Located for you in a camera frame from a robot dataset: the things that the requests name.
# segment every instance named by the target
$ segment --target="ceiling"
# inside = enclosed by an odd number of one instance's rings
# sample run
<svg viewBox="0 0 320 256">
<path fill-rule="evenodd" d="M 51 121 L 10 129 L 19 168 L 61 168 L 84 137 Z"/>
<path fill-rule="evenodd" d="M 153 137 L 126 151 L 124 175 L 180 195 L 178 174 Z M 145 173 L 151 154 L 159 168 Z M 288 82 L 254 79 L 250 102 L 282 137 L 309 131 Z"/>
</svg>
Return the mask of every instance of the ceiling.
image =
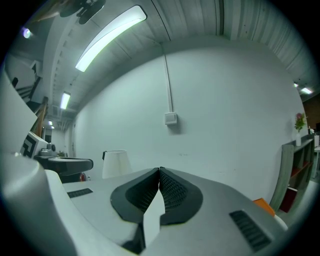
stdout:
<svg viewBox="0 0 320 256">
<path fill-rule="evenodd" d="M 113 40 L 85 72 L 77 70 L 76 62 L 90 41 L 134 5 L 142 7 L 147 19 Z M 70 92 L 69 112 L 65 111 L 65 115 L 72 119 L 86 94 L 137 53 L 161 42 L 202 35 L 265 44 L 299 84 L 298 90 L 308 87 L 314 91 L 311 96 L 302 93 L 302 101 L 320 92 L 317 66 L 306 44 L 291 23 L 266 1 L 106 0 L 104 8 L 85 25 L 80 25 L 75 15 L 53 21 L 43 58 L 49 103 L 59 106 L 63 92 Z"/>
</svg>

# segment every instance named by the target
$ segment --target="flower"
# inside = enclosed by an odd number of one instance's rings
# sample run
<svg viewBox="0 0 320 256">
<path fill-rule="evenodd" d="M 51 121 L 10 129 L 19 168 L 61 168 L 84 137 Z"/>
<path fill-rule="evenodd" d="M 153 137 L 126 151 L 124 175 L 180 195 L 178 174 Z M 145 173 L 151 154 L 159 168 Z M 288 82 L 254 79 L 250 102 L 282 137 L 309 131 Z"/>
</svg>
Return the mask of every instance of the flower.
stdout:
<svg viewBox="0 0 320 256">
<path fill-rule="evenodd" d="M 302 130 L 302 128 L 307 124 L 305 120 L 305 113 L 297 113 L 295 115 L 295 125 L 294 128 L 298 131 L 298 133 Z"/>
</svg>

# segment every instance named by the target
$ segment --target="vent grille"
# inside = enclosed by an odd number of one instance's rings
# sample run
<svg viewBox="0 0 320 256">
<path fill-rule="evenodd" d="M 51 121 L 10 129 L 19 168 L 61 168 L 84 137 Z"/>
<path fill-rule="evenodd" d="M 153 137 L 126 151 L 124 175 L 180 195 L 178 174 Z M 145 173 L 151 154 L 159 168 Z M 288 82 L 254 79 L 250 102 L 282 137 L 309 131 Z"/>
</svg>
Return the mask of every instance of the vent grille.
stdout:
<svg viewBox="0 0 320 256">
<path fill-rule="evenodd" d="M 76 198 L 76 197 L 84 196 L 86 194 L 90 194 L 92 192 L 93 191 L 90 188 L 85 188 L 81 190 L 71 191 L 71 192 L 68 192 L 67 194 L 70 198 Z"/>
<path fill-rule="evenodd" d="M 231 212 L 229 215 L 255 252 L 271 243 L 271 240 L 243 210 Z"/>
<path fill-rule="evenodd" d="M 69 112 L 69 111 L 63 111 L 62 112 L 62 117 L 63 118 L 73 119 L 75 116 L 76 116 L 75 112 Z"/>
<path fill-rule="evenodd" d="M 179 207 L 188 194 L 188 190 L 184 185 L 165 174 L 163 171 L 160 171 L 159 188 L 163 196 L 166 213 Z"/>
<path fill-rule="evenodd" d="M 56 107 L 56 106 L 53 106 L 53 107 L 52 107 L 52 112 L 53 112 L 53 115 L 54 115 L 54 116 L 57 116 L 57 115 L 58 115 L 58 110 L 57 110 L 57 107 Z"/>
<path fill-rule="evenodd" d="M 158 173 L 155 172 L 153 175 L 150 175 L 133 187 L 129 188 L 125 193 L 125 197 L 131 204 L 145 213 L 155 198 L 158 189 L 159 176 Z"/>
</svg>

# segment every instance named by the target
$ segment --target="gray floor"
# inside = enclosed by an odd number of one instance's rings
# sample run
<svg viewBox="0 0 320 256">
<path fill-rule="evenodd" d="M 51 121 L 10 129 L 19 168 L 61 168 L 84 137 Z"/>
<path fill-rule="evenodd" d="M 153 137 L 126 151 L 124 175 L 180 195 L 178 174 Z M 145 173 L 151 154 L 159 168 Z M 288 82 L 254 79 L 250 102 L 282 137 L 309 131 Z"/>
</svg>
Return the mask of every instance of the gray floor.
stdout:
<svg viewBox="0 0 320 256">
<path fill-rule="evenodd" d="M 282 210 L 276 212 L 276 215 L 278 215 L 288 227 L 292 226 L 297 220 L 309 213 L 313 201 L 316 198 L 315 196 L 320 191 L 320 170 L 316 171 L 315 163 L 313 165 L 312 173 L 314 172 L 316 172 L 315 178 L 310 179 L 305 192 L 302 191 L 299 193 L 298 191 L 290 211 L 288 213 Z"/>
</svg>

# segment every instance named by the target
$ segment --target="potted plant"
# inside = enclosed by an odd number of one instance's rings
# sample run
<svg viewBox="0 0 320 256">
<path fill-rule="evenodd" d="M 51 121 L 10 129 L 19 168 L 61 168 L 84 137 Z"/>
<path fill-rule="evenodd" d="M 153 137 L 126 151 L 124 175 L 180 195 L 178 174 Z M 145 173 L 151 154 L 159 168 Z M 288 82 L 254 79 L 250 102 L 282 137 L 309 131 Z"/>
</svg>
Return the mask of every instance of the potted plant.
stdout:
<svg viewBox="0 0 320 256">
<path fill-rule="evenodd" d="M 298 113 L 295 115 L 295 125 L 294 128 L 298 131 L 295 136 L 295 145 L 301 146 L 301 135 L 300 131 L 307 124 L 305 113 Z"/>
</svg>

